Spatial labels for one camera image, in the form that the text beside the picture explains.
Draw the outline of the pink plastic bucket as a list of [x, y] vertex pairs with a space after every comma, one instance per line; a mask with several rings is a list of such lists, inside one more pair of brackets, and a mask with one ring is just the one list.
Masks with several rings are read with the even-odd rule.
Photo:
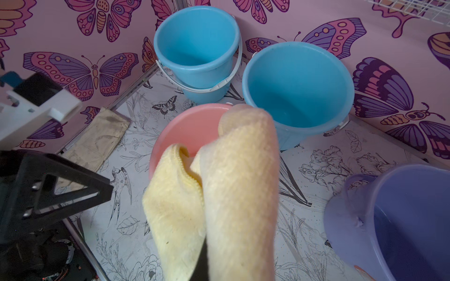
[[152, 178], [166, 148], [183, 144], [190, 157], [219, 136], [218, 126], [222, 115], [232, 108], [231, 104], [204, 104], [192, 107], [175, 117], [157, 138], [149, 161], [149, 178]]

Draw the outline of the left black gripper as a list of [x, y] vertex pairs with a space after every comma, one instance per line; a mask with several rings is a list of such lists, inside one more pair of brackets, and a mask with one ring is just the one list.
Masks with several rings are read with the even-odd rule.
[[61, 156], [1, 151], [1, 280], [95, 280], [65, 225], [54, 223], [108, 202], [112, 193], [109, 179]]

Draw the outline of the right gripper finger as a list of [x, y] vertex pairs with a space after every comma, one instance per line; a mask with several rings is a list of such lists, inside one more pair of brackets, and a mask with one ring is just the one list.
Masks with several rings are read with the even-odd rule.
[[190, 281], [209, 281], [209, 262], [207, 256], [207, 239], [204, 240], [197, 264]]

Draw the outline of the yellow microfiber cloth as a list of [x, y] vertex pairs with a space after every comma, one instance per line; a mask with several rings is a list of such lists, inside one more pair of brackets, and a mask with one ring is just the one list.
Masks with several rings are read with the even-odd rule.
[[238, 104], [190, 157], [163, 153], [142, 198], [164, 279], [188, 281], [202, 251], [209, 281], [272, 281], [280, 156], [274, 120]]

